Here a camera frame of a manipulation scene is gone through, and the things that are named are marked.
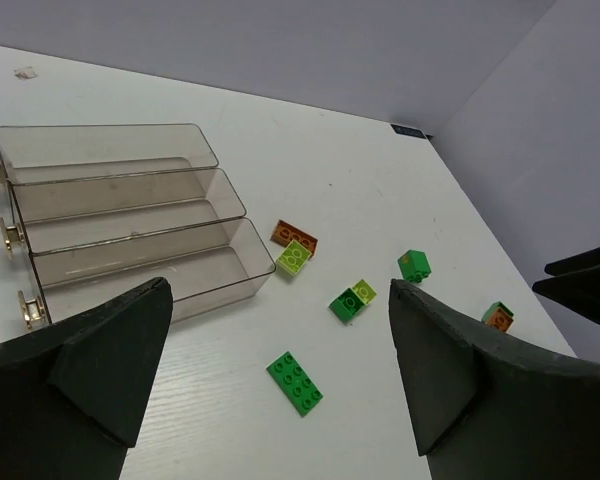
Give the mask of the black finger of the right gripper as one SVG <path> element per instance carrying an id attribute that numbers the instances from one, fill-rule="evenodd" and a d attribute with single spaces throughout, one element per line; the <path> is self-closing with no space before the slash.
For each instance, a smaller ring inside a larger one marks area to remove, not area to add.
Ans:
<path id="1" fill-rule="evenodd" d="M 537 281 L 532 290 L 600 325 L 600 269 L 587 269 Z"/>
<path id="2" fill-rule="evenodd" d="M 548 263 L 544 272 L 549 275 L 563 275 L 572 271 L 592 268 L 600 264 L 600 246 L 594 249 Z"/>

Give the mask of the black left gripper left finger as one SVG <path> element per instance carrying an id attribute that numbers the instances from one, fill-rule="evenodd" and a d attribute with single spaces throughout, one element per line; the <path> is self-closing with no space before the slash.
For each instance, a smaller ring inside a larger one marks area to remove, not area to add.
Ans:
<path id="1" fill-rule="evenodd" d="M 172 319 L 153 278 L 0 343 L 0 479 L 117 479 L 134 448 Z"/>

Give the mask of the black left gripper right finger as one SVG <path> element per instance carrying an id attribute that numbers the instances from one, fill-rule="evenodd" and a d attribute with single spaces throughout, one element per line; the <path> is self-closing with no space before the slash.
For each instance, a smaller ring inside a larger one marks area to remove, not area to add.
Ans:
<path id="1" fill-rule="evenodd" d="M 435 479 L 600 479 L 600 364 L 393 280 L 389 321 L 417 452 Z"/>

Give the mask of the dark green lego block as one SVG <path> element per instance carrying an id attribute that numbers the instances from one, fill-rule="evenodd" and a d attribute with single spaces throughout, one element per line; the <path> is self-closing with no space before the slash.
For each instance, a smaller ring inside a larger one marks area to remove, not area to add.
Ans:
<path id="1" fill-rule="evenodd" d="M 423 251 L 410 249 L 397 259 L 405 281 L 421 283 L 432 273 L 429 261 Z"/>

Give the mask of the lime small lego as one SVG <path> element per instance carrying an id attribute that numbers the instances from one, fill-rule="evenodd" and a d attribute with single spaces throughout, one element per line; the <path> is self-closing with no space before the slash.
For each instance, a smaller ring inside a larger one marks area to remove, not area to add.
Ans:
<path id="1" fill-rule="evenodd" d="M 352 290 L 365 305 L 369 305 L 377 295 L 377 292 L 364 279 L 359 280 Z"/>

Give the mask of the dark green 2x2 lego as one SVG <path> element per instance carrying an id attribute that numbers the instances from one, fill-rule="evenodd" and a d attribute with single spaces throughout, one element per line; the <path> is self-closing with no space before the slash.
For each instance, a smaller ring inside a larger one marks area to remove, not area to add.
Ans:
<path id="1" fill-rule="evenodd" d="M 329 310 L 342 324 L 349 323 L 364 307 L 364 301 L 352 288 L 345 289 L 329 304 Z"/>

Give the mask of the green 2x4 lego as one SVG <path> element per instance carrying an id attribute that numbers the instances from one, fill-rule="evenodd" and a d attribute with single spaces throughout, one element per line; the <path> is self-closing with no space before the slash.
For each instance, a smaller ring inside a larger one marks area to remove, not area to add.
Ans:
<path id="1" fill-rule="evenodd" d="M 289 351 L 273 361 L 267 372 L 301 417 L 309 414 L 323 399 L 321 390 Z"/>

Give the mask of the lime green 2x2 lego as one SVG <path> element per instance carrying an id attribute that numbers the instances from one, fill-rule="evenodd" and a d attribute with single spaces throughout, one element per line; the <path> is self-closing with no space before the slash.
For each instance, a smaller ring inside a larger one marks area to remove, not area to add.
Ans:
<path id="1" fill-rule="evenodd" d="M 292 240 L 276 259 L 276 265 L 286 274 L 295 277 L 309 261 L 311 251 L 300 242 Z"/>

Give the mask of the orange lego plate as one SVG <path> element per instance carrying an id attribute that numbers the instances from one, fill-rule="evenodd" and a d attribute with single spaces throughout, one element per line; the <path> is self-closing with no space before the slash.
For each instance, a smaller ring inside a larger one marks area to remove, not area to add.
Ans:
<path id="1" fill-rule="evenodd" d="M 313 257 L 317 248 L 318 239 L 294 225 L 279 220 L 272 232 L 271 240 L 281 246 L 287 247 L 292 241 L 297 241 L 310 252 Z"/>

